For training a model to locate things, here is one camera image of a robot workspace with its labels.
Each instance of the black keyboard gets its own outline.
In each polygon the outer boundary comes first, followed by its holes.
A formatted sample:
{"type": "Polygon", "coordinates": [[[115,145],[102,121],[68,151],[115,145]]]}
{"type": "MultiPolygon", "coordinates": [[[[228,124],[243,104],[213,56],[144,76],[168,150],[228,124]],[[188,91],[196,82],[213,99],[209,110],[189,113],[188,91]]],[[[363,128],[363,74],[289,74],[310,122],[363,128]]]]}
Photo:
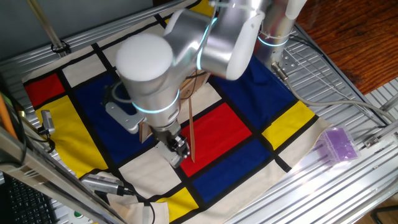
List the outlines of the black keyboard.
{"type": "Polygon", "coordinates": [[[3,221],[15,224],[56,223],[48,196],[6,174],[4,180],[5,183],[0,185],[0,213],[6,212],[9,218],[3,221]]]}

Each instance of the purple object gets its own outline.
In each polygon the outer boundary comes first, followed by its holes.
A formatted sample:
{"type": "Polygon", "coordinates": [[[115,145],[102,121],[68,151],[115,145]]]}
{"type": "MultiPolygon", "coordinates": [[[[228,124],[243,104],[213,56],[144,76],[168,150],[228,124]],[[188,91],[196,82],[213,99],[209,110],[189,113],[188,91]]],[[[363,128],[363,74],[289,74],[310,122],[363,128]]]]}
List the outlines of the purple object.
{"type": "Polygon", "coordinates": [[[358,150],[344,128],[331,128],[322,133],[321,141],[327,146],[328,155],[336,162],[350,161],[358,158],[358,150]]]}

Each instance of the mondrian pattern cloth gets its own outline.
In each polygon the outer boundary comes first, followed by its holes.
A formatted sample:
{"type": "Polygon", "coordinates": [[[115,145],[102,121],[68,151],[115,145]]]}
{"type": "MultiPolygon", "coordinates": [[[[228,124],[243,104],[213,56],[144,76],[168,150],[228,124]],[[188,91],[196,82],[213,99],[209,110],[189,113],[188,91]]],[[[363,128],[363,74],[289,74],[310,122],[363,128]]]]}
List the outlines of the mondrian pattern cloth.
{"type": "MultiPolygon", "coordinates": [[[[196,159],[173,169],[101,105],[119,80],[114,58],[132,35],[162,35],[165,20],[188,7],[211,14],[207,1],[185,1],[23,79],[38,117],[50,110],[52,139],[78,177],[108,172],[151,202],[167,202],[170,223],[223,223],[277,183],[311,150],[330,123],[319,118],[256,58],[236,81],[210,77],[193,96],[196,159]]],[[[178,121],[189,138],[187,104],[178,121]]],[[[132,105],[123,105],[133,113],[132,105]]]]}

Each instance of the wooden table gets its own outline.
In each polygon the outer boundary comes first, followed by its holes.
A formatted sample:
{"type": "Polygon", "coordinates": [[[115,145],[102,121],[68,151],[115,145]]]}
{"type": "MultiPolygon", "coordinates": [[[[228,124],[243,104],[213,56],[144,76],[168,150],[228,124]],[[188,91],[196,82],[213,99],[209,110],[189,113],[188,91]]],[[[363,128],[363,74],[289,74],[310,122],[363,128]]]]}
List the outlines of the wooden table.
{"type": "Polygon", "coordinates": [[[308,0],[297,22],[363,94],[398,77],[398,0],[308,0]]]}

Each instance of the red square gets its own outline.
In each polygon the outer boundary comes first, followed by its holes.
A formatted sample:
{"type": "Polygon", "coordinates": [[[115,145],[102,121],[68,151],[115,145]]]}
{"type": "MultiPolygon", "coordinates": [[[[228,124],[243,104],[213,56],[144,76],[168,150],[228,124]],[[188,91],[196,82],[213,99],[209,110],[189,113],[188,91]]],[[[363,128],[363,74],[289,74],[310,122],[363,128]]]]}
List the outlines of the red square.
{"type": "Polygon", "coordinates": [[[56,73],[26,85],[25,90],[33,107],[39,106],[51,97],[65,92],[56,73]]]}
{"type": "MultiPolygon", "coordinates": [[[[181,168],[189,177],[251,135],[226,103],[193,122],[193,127],[195,163],[191,157],[181,163],[181,168]]],[[[183,128],[181,134],[190,143],[189,126],[183,128]]]]}

